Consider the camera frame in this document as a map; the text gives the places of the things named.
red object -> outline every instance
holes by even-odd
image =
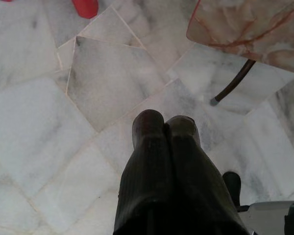
[[[97,0],[72,0],[72,2],[81,17],[90,19],[98,13]]]

marble table top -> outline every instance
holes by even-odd
[[[294,72],[294,0],[199,0],[187,37]]]

marble floor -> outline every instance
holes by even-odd
[[[0,235],[110,235],[131,125],[191,116],[242,204],[294,199],[294,74],[189,41],[196,0],[0,1]]]

